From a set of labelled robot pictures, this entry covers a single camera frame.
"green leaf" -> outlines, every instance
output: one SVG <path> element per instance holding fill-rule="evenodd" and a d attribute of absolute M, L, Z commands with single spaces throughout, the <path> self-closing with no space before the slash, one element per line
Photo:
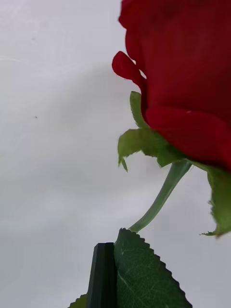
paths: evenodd
<path fill-rule="evenodd" d="M 128 169 L 124 158 L 139 151 L 147 156 L 157 157 L 161 167 L 185 158 L 180 151 L 154 130 L 146 128 L 129 129 L 119 137 L 119 165 L 122 163 L 126 171 Z"/>
<path fill-rule="evenodd" d="M 136 122 L 136 125 L 140 128 L 149 128 L 149 126 L 144 121 L 142 114 L 141 114 L 141 94 L 140 93 L 134 92 L 134 91 L 131 92 L 130 106 L 131 106 L 131 112 Z"/>
<path fill-rule="evenodd" d="M 86 308 L 87 294 L 81 295 L 74 303 L 71 303 L 69 308 Z"/>
<path fill-rule="evenodd" d="M 210 204 L 212 216 L 217 224 L 214 232 L 206 235 L 217 237 L 231 231 L 231 174 L 222 169 L 191 161 L 192 164 L 208 173 L 208 181 L 212 189 Z"/>
<path fill-rule="evenodd" d="M 157 162 L 160 167 L 164 167 L 169 164 L 178 162 L 184 158 L 186 158 L 186 155 L 174 148 L 174 146 L 171 144 L 167 144 L 159 151 Z"/>
<path fill-rule="evenodd" d="M 129 129 L 119 137 L 119 164 L 122 163 L 125 167 L 124 157 L 139 151 L 142 151 L 145 155 L 156 157 L 158 151 L 166 144 L 167 142 L 153 130 L 145 128 Z"/>
<path fill-rule="evenodd" d="M 121 229 L 115 244 L 118 308 L 191 308 L 179 283 L 139 235 Z"/>

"white background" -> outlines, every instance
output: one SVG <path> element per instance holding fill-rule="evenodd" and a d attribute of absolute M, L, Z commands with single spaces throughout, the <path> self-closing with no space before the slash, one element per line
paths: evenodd
<path fill-rule="evenodd" d="M 0 0 L 0 307 L 67 308 L 86 293 L 93 248 L 149 208 L 167 175 L 142 154 L 111 61 L 117 0 Z M 206 173 L 188 172 L 141 236 L 194 308 L 230 306 L 231 235 L 213 231 Z"/>

